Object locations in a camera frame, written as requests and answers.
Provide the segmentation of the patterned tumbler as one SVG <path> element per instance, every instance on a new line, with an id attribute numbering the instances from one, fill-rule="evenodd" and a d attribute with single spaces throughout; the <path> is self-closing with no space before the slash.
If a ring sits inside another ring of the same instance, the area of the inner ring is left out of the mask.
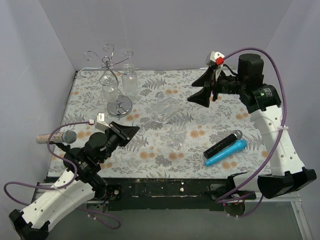
<path id="1" fill-rule="evenodd" d="M 122 87 L 125 92 L 135 92 L 138 90 L 138 77 L 133 64 L 124 64 L 122 66 Z"/>
<path id="2" fill-rule="evenodd" d="M 101 80 L 103 98 L 107 103 L 118 99 L 118 83 L 113 75 L 104 75 Z"/>

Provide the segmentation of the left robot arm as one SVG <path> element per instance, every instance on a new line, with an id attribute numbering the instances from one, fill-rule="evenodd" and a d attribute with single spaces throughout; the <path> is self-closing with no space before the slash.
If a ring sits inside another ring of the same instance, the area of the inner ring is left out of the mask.
<path id="1" fill-rule="evenodd" d="M 9 219 L 22 240 L 45 240 L 54 226 L 85 202 L 106 196 L 107 183 L 99 176 L 101 164 L 111 157 L 117 147 L 125 147 L 140 130 L 114 121 L 88 121 L 98 130 L 84 147 L 56 146 L 64 151 L 66 170 L 44 193 L 22 210 L 15 209 Z"/>

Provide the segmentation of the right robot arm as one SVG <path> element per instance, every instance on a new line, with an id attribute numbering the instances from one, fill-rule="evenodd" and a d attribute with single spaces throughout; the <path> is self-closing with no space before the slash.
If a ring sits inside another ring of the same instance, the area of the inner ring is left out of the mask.
<path id="1" fill-rule="evenodd" d="M 219 94 L 239 95 L 261 134 L 268 157 L 254 173 L 230 175 L 226 181 L 226 193 L 217 200 L 223 202 L 228 196 L 237 199 L 245 191 L 260 192 L 263 197 L 272 199 L 297 192 L 315 181 L 315 170 L 305 167 L 285 125 L 285 95 L 278 94 L 274 86 L 263 82 L 264 61 L 261 56 L 254 53 L 240 55 L 235 76 L 223 72 L 226 59 L 215 51 L 207 56 L 208 69 L 192 83 L 202 89 L 187 100 L 208 108 Z"/>

